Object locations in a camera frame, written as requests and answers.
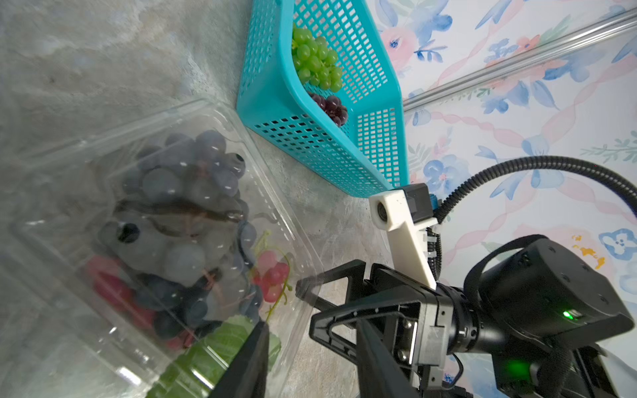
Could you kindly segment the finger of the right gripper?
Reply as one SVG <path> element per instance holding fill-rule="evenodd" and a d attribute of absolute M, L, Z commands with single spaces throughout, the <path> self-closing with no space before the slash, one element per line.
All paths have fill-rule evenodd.
<path fill-rule="evenodd" d="M 295 285 L 295 296 L 321 313 L 344 312 L 371 293 L 371 285 L 365 279 L 366 263 L 351 260 L 314 277 L 303 278 Z M 340 280 L 347 280 L 345 301 L 336 305 L 319 295 L 320 288 Z"/>
<path fill-rule="evenodd" d="M 317 313 L 310 338 L 359 368 L 421 368 L 423 295 L 376 293 Z"/>

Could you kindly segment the pink red grape bunch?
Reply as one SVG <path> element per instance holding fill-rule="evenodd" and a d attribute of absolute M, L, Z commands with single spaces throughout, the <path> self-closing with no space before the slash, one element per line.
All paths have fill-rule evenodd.
<path fill-rule="evenodd" d="M 192 346 L 238 314 L 260 319 L 265 303 L 271 308 L 287 300 L 290 264 L 272 250 L 263 250 L 255 265 L 237 258 L 247 272 L 235 277 L 219 267 L 205 270 L 194 284 L 184 286 L 154 275 L 127 270 L 120 260 L 95 255 L 85 271 L 93 289 L 140 329 L 149 330 L 174 351 Z"/>

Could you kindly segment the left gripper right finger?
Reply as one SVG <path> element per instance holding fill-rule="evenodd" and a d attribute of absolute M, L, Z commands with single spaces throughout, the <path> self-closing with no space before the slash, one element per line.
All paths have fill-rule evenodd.
<path fill-rule="evenodd" d="M 418 397 L 367 320 L 357 321 L 356 339 L 358 385 L 362 398 Z"/>

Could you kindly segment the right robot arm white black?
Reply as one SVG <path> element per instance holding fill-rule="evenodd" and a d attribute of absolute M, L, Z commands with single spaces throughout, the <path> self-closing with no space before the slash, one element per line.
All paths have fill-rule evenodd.
<path fill-rule="evenodd" d="M 462 287 L 428 287 L 353 260 L 296 285 L 310 338 L 358 369 L 363 397 L 466 397 L 448 357 L 487 354 L 509 397 L 614 397 L 600 341 L 635 321 L 609 280 L 566 247 L 528 235 L 490 254 Z"/>

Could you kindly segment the dark blue grape bunch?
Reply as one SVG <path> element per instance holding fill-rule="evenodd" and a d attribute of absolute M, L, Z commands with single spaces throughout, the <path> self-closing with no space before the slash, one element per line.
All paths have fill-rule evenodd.
<path fill-rule="evenodd" d="M 247 272 L 238 255 L 255 265 L 257 231 L 239 187 L 247 162 L 220 131 L 169 134 L 136 160 L 120 179 L 124 196 L 97 232 L 100 256 L 184 286 L 216 267 L 230 277 Z"/>

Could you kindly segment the green grape leaf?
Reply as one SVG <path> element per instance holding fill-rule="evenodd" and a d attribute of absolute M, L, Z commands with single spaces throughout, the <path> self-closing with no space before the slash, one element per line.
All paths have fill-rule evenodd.
<path fill-rule="evenodd" d="M 166 368 L 147 396 L 208 397 L 255 325 L 257 323 L 243 315 L 234 315 L 219 323 L 212 333 L 195 342 Z M 280 350 L 280 339 L 271 333 L 268 372 L 275 365 Z"/>

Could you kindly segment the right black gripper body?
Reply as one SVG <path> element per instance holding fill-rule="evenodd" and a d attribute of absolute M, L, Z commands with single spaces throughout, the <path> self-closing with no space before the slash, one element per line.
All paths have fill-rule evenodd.
<path fill-rule="evenodd" d="M 446 358 L 459 353 L 491 353 L 493 320 L 472 305 L 463 290 L 437 285 L 434 290 L 384 265 L 372 266 L 372 293 L 388 291 L 403 302 L 394 314 L 373 324 L 383 331 L 383 344 L 419 393 L 466 393 L 459 386 L 464 366 L 445 377 Z"/>

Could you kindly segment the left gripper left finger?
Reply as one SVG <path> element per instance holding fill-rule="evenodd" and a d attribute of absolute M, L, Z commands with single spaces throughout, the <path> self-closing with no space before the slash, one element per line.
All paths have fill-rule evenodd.
<path fill-rule="evenodd" d="M 246 342 L 208 395 L 208 398 L 264 398 L 266 393 L 270 330 L 255 325 Z"/>

